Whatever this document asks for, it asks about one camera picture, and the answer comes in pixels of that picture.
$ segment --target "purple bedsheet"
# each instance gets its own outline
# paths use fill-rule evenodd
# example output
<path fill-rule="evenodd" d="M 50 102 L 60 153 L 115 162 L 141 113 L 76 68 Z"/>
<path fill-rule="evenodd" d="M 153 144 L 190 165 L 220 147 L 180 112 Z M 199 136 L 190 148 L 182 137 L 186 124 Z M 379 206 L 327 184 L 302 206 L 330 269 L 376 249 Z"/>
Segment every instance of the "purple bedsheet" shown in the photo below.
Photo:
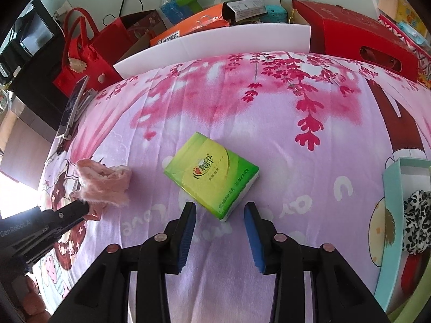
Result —
<path fill-rule="evenodd" d="M 274 276 L 254 266 L 248 201 L 302 244 L 333 243 L 373 292 L 384 220 L 374 230 L 370 219 L 384 197 L 381 174 L 399 156 L 431 158 L 430 100 L 423 86 L 370 64 L 292 52 L 196 60 L 110 86 L 46 166 L 41 205 L 69 203 L 75 162 L 89 157 L 132 169 L 130 204 L 65 235 L 48 284 L 57 290 L 61 277 L 72 286 L 107 245 L 143 243 L 179 217 L 190 198 L 163 169 L 199 131 L 258 165 L 260 177 L 227 222 L 198 208 L 187 265 L 166 280 L 172 322 L 269 320 Z M 61 295 L 45 299 L 55 308 Z M 307 322 L 310 304 L 307 296 Z"/>

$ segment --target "bright window light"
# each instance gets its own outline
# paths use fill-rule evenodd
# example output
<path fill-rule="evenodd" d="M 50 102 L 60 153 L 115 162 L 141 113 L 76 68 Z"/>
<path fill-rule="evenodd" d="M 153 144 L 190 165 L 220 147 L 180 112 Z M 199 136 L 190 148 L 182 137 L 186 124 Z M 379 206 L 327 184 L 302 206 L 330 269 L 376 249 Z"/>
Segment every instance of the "bright window light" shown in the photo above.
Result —
<path fill-rule="evenodd" d="M 37 206 L 38 193 L 33 188 L 0 173 L 0 213 L 6 218 Z"/>

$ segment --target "human hand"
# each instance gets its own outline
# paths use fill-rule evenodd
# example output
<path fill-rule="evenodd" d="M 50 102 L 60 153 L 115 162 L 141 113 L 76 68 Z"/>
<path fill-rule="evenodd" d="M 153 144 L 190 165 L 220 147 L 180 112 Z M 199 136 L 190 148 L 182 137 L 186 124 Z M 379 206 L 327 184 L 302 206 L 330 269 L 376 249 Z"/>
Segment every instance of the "human hand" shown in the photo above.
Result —
<path fill-rule="evenodd" d="M 22 306 L 30 317 L 27 319 L 27 323 L 47 323 L 51 315 L 45 311 L 45 303 L 42 297 L 36 293 L 36 284 L 33 279 L 26 276 L 25 281 L 30 292 L 24 297 Z"/>

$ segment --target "leopard print scrunchie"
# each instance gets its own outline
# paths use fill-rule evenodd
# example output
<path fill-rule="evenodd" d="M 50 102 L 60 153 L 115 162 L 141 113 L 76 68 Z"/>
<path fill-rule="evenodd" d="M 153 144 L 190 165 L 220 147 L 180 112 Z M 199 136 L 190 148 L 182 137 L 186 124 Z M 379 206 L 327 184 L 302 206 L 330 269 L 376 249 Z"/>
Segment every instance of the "leopard print scrunchie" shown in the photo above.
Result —
<path fill-rule="evenodd" d="M 431 246 L 431 192 L 416 191 L 404 201 L 402 249 L 421 253 Z"/>

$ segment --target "bottle of blue liquid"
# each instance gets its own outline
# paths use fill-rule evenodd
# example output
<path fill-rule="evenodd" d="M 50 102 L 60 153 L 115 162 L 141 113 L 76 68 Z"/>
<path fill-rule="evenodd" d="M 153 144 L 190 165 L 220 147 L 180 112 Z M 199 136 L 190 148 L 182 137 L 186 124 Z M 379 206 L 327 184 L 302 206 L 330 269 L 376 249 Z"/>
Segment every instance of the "bottle of blue liquid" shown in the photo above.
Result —
<path fill-rule="evenodd" d="M 160 9 L 173 25 L 178 24 L 188 17 L 183 14 L 176 0 L 160 0 Z"/>

